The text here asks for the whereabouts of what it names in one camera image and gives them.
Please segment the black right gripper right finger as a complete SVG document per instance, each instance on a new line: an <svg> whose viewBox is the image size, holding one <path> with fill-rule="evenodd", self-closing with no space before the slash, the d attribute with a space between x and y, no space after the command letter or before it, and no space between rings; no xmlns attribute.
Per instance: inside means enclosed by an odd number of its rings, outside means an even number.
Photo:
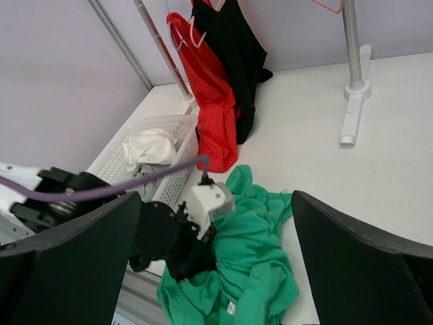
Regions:
<svg viewBox="0 0 433 325"><path fill-rule="evenodd" d="M292 211L321 324L431 324L432 247L295 191Z"/></svg>

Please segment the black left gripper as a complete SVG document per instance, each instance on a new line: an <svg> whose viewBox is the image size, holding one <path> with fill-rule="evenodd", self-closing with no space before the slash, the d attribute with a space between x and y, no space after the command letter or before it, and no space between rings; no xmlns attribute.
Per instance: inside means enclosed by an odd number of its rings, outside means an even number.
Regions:
<svg viewBox="0 0 433 325"><path fill-rule="evenodd" d="M197 239L197 234L198 226L192 221L182 223L174 246L162 255L168 272L176 283L217 268L212 251L216 227L211 223L201 239Z"/></svg>

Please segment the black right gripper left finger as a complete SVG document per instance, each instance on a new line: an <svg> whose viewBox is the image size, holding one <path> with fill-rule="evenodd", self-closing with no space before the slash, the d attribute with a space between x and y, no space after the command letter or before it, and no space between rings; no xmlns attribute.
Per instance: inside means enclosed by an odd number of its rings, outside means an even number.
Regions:
<svg viewBox="0 0 433 325"><path fill-rule="evenodd" d="M140 204L128 193L1 246L1 323L111 324Z"/></svg>

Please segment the green tank top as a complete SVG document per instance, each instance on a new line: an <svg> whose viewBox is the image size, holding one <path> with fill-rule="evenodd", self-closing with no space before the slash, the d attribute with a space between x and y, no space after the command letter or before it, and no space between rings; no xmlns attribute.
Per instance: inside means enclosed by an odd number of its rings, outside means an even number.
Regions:
<svg viewBox="0 0 433 325"><path fill-rule="evenodd" d="M254 184L248 165L226 185L235 210L214 220L216 269L182 283L163 273L157 297L171 324L280 324L299 295L280 240L291 194Z"/></svg>

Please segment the white tank top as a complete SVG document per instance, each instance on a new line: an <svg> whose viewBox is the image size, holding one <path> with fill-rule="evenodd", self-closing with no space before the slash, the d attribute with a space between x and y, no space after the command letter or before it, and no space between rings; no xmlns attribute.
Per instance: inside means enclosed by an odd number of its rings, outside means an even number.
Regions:
<svg viewBox="0 0 433 325"><path fill-rule="evenodd" d="M128 171L142 164L170 165L177 154L178 141L163 129L145 129L122 143Z"/></svg>

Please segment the red tank top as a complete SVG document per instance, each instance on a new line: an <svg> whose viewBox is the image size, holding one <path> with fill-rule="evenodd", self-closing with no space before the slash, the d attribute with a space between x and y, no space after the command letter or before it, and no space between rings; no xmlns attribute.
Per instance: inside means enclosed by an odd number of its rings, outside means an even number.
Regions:
<svg viewBox="0 0 433 325"><path fill-rule="evenodd" d="M209 46L203 43L199 49L193 47L189 22L181 14L169 13L168 21L183 38L178 56L199 106L198 153L210 157L210 172L224 173L238 158L235 122L240 109L225 69Z"/></svg>

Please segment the black tank top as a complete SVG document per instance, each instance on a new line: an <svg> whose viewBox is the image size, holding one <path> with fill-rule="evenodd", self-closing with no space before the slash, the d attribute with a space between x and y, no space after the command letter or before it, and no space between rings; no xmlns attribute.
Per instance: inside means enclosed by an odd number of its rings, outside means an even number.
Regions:
<svg viewBox="0 0 433 325"><path fill-rule="evenodd" d="M205 42L227 73L237 106L241 113L236 120L237 143L243 144L254 125L256 88L272 78L264 67L267 52L246 21L237 1L225 1L221 10L209 1L193 1L192 14L196 28L206 31Z"/></svg>

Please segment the pink hanger of black top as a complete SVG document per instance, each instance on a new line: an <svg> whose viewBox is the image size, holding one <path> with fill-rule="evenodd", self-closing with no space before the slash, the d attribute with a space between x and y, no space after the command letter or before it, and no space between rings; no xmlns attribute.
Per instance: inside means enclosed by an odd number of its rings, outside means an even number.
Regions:
<svg viewBox="0 0 433 325"><path fill-rule="evenodd" d="M208 5L216 10L217 12L221 10L222 6L224 4L223 0L219 0L216 5L212 4L212 1L208 2ZM195 34L198 33L200 35L200 38L196 39L195 38ZM192 14L190 21L189 21L189 38L191 41L191 44L193 45L194 48L199 49L201 47L201 45L203 44L205 38L206 38L206 34L207 32L200 32L199 29L196 28L196 17Z"/></svg>

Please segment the pink hanger of green top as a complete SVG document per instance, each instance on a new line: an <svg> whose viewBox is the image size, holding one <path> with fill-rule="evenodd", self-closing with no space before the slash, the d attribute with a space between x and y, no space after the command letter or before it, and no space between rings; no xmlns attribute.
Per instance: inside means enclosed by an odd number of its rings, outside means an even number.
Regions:
<svg viewBox="0 0 433 325"><path fill-rule="evenodd" d="M313 0L313 2L334 14L340 14L344 9L344 0L338 0L337 5L332 5L331 3L322 0Z"/></svg>

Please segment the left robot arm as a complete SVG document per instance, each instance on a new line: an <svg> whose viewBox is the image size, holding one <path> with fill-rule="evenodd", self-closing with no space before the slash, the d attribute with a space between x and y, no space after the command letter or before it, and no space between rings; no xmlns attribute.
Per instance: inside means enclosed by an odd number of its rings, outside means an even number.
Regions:
<svg viewBox="0 0 433 325"><path fill-rule="evenodd" d="M38 170L5 165L1 167L1 180L13 187L28 185L28 193L40 192L44 197L108 187L108 183L90 173L76 175L55 167ZM113 199L106 196L80 202L46 202L1 185L1 214L39 233L90 213ZM217 231L210 217L217 207L205 209L200 203L199 198L193 197L173 210L164 202L142 202L135 234L137 252L129 259L131 269L142 272L151 262L163 260L177 282L214 270L212 242Z"/></svg>

